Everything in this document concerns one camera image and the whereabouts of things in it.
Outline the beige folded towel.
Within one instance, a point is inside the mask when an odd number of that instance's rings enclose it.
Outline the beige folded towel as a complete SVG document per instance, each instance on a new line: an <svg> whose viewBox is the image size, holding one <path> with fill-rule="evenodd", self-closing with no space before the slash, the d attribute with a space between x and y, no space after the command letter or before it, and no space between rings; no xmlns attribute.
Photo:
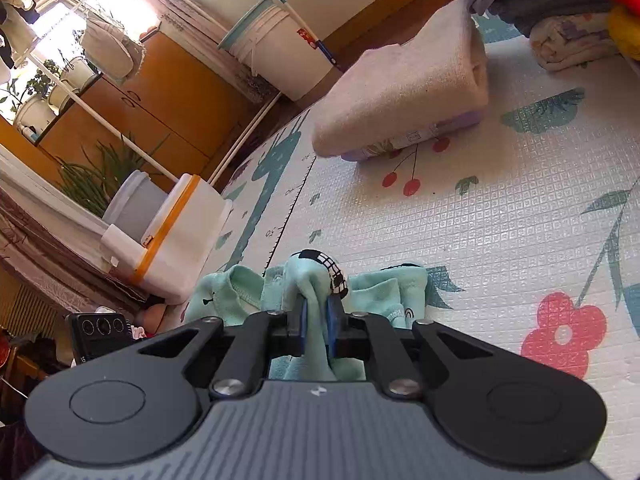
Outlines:
<svg viewBox="0 0 640 480"><path fill-rule="evenodd" d="M404 44L370 49L314 106L311 144L341 156L487 106L487 56L462 0Z"/></svg>

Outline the printed foam play mat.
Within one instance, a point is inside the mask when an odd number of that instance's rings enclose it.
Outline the printed foam play mat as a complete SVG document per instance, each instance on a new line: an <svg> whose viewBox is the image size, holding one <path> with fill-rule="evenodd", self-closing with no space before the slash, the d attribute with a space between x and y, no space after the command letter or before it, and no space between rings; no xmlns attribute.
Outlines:
<svg viewBox="0 0 640 480"><path fill-rule="evenodd" d="M242 162L205 273L316 248L354 276L414 263L425 315L571 372L608 424L594 459L639 474L639 78L621 56L559 73L494 18L471 128L366 162L314 154L307 108Z"/></svg>

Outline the grey plastic bucket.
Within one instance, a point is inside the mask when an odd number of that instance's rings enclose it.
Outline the grey plastic bucket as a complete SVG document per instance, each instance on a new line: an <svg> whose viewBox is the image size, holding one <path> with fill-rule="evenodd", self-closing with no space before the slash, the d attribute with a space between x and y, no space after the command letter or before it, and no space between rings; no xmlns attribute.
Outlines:
<svg viewBox="0 0 640 480"><path fill-rule="evenodd" d="M141 242L166 198L167 193L146 172L134 170L111 199L102 220Z"/></svg>

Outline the teal lion print garment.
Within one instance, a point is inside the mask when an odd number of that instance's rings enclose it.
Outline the teal lion print garment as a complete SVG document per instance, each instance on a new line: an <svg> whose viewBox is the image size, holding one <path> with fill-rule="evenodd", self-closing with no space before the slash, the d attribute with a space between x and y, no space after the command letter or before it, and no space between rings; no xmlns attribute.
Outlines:
<svg viewBox="0 0 640 480"><path fill-rule="evenodd" d="M273 360L269 377L294 382L356 382L366 378L363 362L330 358L326 352L326 300L337 294L348 313L374 313L394 327L409 328L414 320L424 317L429 284L427 270L416 264L348 276L328 255L304 249L264 275L235 264L227 271L204 276L182 312L182 322L216 316L226 325L241 325L258 311L292 310L295 300L303 297L308 304L305 352L299 358Z"/></svg>

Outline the purple patterned folded cloth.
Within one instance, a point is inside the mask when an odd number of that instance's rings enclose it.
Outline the purple patterned folded cloth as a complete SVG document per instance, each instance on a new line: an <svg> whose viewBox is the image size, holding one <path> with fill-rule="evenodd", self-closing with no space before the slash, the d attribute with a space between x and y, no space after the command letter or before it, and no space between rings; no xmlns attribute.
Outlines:
<svg viewBox="0 0 640 480"><path fill-rule="evenodd" d="M364 148L357 148L343 154L342 159L348 162L361 162L384 153L403 150L408 146L436 138L436 136L443 136L450 132L475 126L482 120L483 115L482 110L471 110L456 117L435 122L425 129L401 133L399 136L366 145Z"/></svg>

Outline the wooden cabinet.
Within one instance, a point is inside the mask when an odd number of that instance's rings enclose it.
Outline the wooden cabinet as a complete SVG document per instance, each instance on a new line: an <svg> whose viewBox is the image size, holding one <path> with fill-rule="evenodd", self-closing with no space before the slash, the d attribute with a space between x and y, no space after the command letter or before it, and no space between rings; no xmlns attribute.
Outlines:
<svg viewBox="0 0 640 480"><path fill-rule="evenodd" d="M195 93L200 84L204 84L207 89L218 90L222 82L227 82L162 32L153 32L145 38L143 44L146 55L137 76L121 86L113 81L111 83L130 93L143 108L168 125L174 126L177 123L176 118L163 110L168 96L181 91ZM228 85L230 88L222 92L225 98L230 98L235 91L250 102L231 84Z"/></svg>

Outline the white plastic bucket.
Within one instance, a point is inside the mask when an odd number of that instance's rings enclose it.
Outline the white plastic bucket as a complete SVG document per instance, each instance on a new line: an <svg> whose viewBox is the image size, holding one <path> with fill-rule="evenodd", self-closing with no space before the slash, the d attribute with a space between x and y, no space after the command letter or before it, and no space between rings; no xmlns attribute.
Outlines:
<svg viewBox="0 0 640 480"><path fill-rule="evenodd" d="M291 101L306 96L334 67L311 34L273 0L250 8L219 47Z"/></svg>

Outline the white orange storage box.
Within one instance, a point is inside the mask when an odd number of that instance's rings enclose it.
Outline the white orange storage box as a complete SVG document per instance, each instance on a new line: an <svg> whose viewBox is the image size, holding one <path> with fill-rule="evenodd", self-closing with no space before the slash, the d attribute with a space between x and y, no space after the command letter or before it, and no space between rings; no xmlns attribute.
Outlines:
<svg viewBox="0 0 640 480"><path fill-rule="evenodd" d="M140 242L111 224L101 249L125 282L168 304L181 304L191 297L231 209L232 201L200 176L184 174Z"/></svg>

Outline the colourful clothes pile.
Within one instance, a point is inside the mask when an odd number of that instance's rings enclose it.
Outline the colourful clothes pile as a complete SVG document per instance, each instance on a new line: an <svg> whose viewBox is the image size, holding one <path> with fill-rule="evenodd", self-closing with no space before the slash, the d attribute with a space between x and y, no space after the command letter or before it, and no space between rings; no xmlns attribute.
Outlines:
<svg viewBox="0 0 640 480"><path fill-rule="evenodd" d="M537 63L548 72L622 54L619 30L624 0L462 0L478 16L492 15L528 39Z"/></svg>

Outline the green potted plant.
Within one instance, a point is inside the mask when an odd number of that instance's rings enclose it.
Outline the green potted plant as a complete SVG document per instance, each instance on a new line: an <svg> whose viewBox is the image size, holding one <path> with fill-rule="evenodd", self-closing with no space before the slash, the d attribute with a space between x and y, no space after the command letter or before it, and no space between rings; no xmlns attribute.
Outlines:
<svg viewBox="0 0 640 480"><path fill-rule="evenodd" d="M115 194L134 170L145 171L148 163L124 142L96 142L98 154L91 159L84 148L84 162L55 157L61 183L58 189L97 217L102 218Z"/></svg>

